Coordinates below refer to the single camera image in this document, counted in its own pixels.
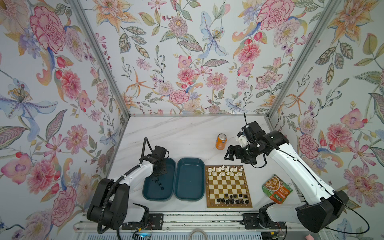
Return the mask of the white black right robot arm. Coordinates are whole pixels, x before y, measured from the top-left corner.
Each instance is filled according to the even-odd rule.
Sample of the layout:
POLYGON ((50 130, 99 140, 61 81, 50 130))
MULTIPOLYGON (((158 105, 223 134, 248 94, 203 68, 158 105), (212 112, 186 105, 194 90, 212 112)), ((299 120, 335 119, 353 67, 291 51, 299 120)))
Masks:
POLYGON ((239 144, 228 146, 225 160, 237 159, 254 165, 257 156, 270 157, 284 169, 305 199, 301 204, 271 203, 260 208, 259 223, 264 227, 278 222, 296 223, 318 233, 340 217, 349 201, 348 195, 336 192, 317 176, 281 132, 266 133, 257 122, 252 122, 242 127, 237 137, 239 144))

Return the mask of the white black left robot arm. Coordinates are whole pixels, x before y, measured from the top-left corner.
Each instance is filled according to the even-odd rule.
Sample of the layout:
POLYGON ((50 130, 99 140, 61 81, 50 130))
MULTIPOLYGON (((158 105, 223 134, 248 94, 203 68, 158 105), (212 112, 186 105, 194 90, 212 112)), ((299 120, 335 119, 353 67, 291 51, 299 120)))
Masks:
POLYGON ((87 212, 87 219, 97 224, 98 234, 120 228, 128 215, 130 190, 147 177, 164 175, 168 157, 168 150, 155 146, 124 174, 114 179, 104 178, 98 183, 87 212))

